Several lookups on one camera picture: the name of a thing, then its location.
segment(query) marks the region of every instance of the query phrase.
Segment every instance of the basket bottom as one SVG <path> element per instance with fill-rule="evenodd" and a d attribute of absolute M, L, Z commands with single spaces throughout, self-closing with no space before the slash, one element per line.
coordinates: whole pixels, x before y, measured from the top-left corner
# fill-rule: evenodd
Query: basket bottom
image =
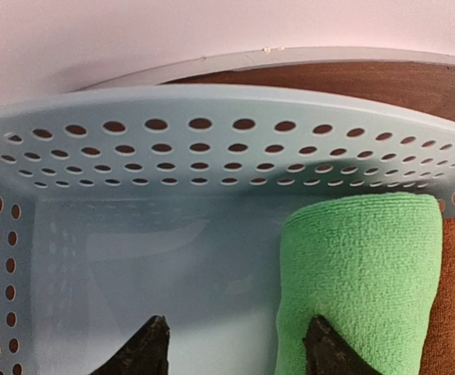
<path fill-rule="evenodd" d="M 31 304 L 39 373 L 86 374 L 150 316 L 170 373 L 274 370 L 281 225 L 303 196 L 42 202 Z"/>

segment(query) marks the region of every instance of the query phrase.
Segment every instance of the brown wooden panel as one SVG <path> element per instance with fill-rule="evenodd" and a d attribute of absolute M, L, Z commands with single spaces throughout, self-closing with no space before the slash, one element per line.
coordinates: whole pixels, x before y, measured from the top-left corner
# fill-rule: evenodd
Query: brown wooden panel
<path fill-rule="evenodd" d="M 419 62 L 327 62 L 228 71 L 174 83 L 251 84 L 330 92 L 455 121 L 455 66 Z"/>

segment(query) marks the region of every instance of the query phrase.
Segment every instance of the green towel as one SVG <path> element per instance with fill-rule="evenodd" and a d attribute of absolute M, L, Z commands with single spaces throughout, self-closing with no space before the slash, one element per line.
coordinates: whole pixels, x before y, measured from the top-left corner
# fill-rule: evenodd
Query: green towel
<path fill-rule="evenodd" d="M 317 314 L 383 375 L 418 374 L 441 253 L 429 195 L 360 195 L 295 212 L 281 239 L 276 374 L 306 374 L 302 339 Z"/>

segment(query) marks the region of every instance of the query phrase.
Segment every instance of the pink wall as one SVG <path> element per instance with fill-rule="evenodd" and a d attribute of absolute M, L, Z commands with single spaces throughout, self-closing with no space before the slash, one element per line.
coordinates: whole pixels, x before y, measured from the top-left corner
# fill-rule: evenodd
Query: pink wall
<path fill-rule="evenodd" d="M 0 104 L 206 56 L 321 46 L 455 56 L 455 1 L 0 0 Z"/>

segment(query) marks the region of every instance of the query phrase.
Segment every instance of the light blue plastic basket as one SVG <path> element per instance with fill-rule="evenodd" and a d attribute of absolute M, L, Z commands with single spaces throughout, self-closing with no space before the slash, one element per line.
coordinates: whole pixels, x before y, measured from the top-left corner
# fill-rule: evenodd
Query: light blue plastic basket
<path fill-rule="evenodd" d="M 285 217 L 383 191 L 455 216 L 455 123 L 234 86 L 0 108 L 0 374 L 89 373 L 153 314 L 170 373 L 270 374 Z"/>

